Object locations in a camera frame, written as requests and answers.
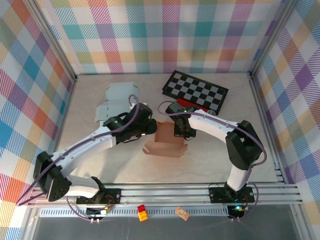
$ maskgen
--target chessboard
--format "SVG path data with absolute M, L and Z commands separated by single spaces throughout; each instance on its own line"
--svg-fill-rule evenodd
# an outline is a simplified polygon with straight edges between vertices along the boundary
M 215 111 L 218 115 L 228 89 L 175 70 L 162 88 L 162 94 Z

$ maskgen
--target brown cardboard box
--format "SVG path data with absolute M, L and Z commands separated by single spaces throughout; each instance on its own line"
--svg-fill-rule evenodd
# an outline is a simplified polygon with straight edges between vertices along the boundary
M 158 121 L 154 141 L 147 141 L 142 150 L 146 155 L 180 158 L 188 148 L 184 143 L 183 137 L 175 136 L 174 122 Z

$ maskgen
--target red object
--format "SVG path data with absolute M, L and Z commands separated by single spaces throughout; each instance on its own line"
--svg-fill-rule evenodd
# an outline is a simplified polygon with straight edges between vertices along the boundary
M 141 213 L 141 212 L 143 212 L 145 210 L 146 210 L 145 205 L 138 206 L 138 213 Z
M 190 107 L 190 106 L 196 106 L 196 107 L 202 109 L 202 110 L 205 111 L 205 112 L 207 112 L 207 111 L 209 110 L 209 109 L 207 109 L 207 108 L 205 108 L 205 107 L 203 107 L 203 106 L 200 106 L 200 105 L 198 105 L 198 104 L 189 102 L 189 101 L 184 100 L 184 99 L 182 99 L 182 98 L 178 98 L 178 100 L 177 100 L 176 102 L 177 102 L 178 104 L 180 104 L 180 105 L 181 105 L 182 107 L 184 107 L 184 108 L 188 108 L 188 107 Z

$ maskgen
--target white table surface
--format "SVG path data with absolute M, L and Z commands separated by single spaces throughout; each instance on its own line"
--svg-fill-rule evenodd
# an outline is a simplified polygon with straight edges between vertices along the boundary
M 249 121 L 269 153 L 247 75 L 201 73 L 193 76 L 229 89 L 218 117 L 235 122 Z M 98 122 L 94 122 L 96 107 L 105 101 L 105 91 L 110 83 L 137 83 L 139 100 L 148 103 L 153 117 L 159 121 L 172 121 L 157 111 L 161 102 L 173 100 L 162 94 L 162 87 L 169 77 L 170 74 L 81 75 L 75 85 L 58 149 L 74 144 L 99 127 Z M 222 183 L 228 179 L 232 164 L 225 143 L 217 138 L 197 131 L 195 139 L 186 141 L 188 149 L 181 158 L 145 155 L 142 148 L 147 140 L 153 139 L 153 135 L 146 135 L 131 143 L 120 143 L 93 155 L 72 174 L 96 176 L 103 183 Z M 272 159 L 255 167 L 249 180 L 276 182 Z

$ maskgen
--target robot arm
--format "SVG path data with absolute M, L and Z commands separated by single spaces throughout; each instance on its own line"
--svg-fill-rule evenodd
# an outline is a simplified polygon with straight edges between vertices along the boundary
M 214 115 L 209 115 L 207 112 L 194 107 L 185 109 L 176 102 L 169 105 L 165 112 L 167 114 L 195 112 L 204 116 L 190 114 L 170 116 L 175 122 L 175 136 L 195 137 L 196 130 L 200 130 L 220 139 L 226 144 L 232 168 L 224 188 L 226 196 L 234 201 L 246 187 L 247 180 L 251 173 L 251 165 L 259 158 L 262 149 L 244 133 L 237 129 L 232 129 L 228 127 L 228 125 L 237 126 L 261 143 L 252 125 L 245 120 L 241 123 L 227 121 Z
M 52 155 L 44 151 L 37 156 L 33 172 L 34 179 L 49 164 L 62 158 L 38 182 L 49 202 L 59 200 L 63 196 L 83 196 L 94 199 L 100 193 L 103 195 L 104 186 L 96 177 L 84 178 L 70 174 L 98 152 L 112 148 L 119 143 L 125 143 L 132 137 L 139 139 L 142 135 L 156 132 L 157 122 L 152 118 L 152 110 L 143 103 L 139 103 L 134 121 L 124 130 L 117 132 L 117 129 L 133 118 L 136 107 L 134 106 L 129 113 L 125 112 L 109 118 L 92 134 L 62 151 L 54 152 Z

